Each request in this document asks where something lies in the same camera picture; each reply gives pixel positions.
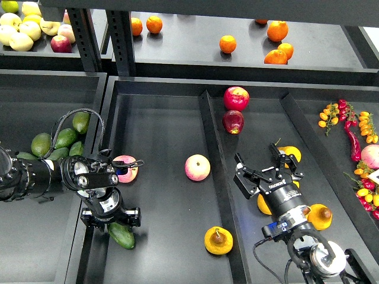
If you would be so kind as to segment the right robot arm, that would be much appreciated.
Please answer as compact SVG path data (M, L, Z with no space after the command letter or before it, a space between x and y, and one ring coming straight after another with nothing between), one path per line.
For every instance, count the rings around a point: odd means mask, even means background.
M271 212L273 222L262 227L263 239L253 245L257 248L267 241L283 241L287 246L289 261L284 278L288 283L291 264L300 269L305 283L324 283L328 278L340 277L342 283L374 283L375 279L355 250L343 250L329 241L310 222L314 212L307 205L296 181L304 173L298 170L298 161L293 154L286 154L271 143L270 151L275 164L262 170L253 170L235 154L234 182L246 199L262 195Z

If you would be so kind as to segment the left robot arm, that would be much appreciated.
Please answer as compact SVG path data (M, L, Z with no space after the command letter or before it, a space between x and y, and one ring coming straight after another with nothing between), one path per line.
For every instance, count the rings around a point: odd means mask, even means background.
M69 156L51 160L46 153L35 160L22 159L16 151L1 148L1 200L46 197L53 183L63 183L85 203L81 220L87 227L104 229L106 224L138 227L140 208L127 209L117 189L119 174L144 165L143 160L112 161L110 149L98 148L89 157Z

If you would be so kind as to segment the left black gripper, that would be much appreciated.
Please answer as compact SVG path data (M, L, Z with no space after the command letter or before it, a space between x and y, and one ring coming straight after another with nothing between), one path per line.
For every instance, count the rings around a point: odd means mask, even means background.
M88 194L88 208L82 208L80 216L87 227L104 231L103 222L117 222L130 227L141 226L140 208L125 209L118 189L107 189L101 197L97 197L95 190L90 190Z

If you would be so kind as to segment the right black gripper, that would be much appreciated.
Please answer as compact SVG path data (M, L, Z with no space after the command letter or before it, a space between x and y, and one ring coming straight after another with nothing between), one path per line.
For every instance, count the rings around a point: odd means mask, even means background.
M286 155L280 157L274 143L271 143L269 148L276 163L276 174L272 177L271 183L266 182L266 176L262 171L247 167L239 153L235 154L236 170L233 180L246 199L250 199L261 191L276 220L287 214L302 215L307 205L293 181L300 182L303 172L299 172L297 167L291 166L291 163L295 162L293 155L290 156L289 161Z

